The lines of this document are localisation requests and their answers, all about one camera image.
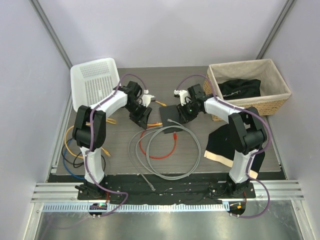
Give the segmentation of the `black network switch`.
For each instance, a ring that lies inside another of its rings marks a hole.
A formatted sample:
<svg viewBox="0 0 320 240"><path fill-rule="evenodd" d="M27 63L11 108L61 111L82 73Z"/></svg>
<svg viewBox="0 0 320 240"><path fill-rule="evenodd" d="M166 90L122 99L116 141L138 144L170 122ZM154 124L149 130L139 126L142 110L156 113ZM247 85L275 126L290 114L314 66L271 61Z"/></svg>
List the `black network switch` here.
<svg viewBox="0 0 320 240"><path fill-rule="evenodd" d="M164 128L169 126L177 126L174 122L169 122L168 119L177 123L180 122L180 115L176 105L161 106L159 108L160 119Z"/></svg>

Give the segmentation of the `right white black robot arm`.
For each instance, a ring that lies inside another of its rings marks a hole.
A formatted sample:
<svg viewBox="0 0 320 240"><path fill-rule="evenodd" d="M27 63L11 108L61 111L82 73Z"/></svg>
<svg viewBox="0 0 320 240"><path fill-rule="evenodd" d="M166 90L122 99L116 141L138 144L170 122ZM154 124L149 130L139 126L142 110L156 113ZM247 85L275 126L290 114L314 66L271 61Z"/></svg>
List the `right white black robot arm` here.
<svg viewBox="0 0 320 240"><path fill-rule="evenodd" d="M176 89L173 94L180 100L176 108L181 124L193 121L200 112L217 116L227 123L234 155L225 193L233 198L238 197L249 186L249 168L267 140L264 121L257 109L238 107L214 94L206 94L199 84L187 90Z"/></svg>

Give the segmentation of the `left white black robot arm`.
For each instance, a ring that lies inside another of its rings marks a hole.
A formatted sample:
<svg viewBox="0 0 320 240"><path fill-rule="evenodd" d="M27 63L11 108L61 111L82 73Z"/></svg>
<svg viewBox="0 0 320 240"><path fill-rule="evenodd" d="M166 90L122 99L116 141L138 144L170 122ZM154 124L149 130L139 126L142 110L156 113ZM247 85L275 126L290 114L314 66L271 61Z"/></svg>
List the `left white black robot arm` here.
<svg viewBox="0 0 320 240"><path fill-rule="evenodd" d="M97 103L81 105L76 112L72 138L83 156L85 175L83 184L76 186L79 200L100 200L107 195L106 174L102 163L102 146L107 135L106 120L124 108L129 119L146 129L152 111L149 107L155 96L134 81L117 85L107 97Z"/></svg>

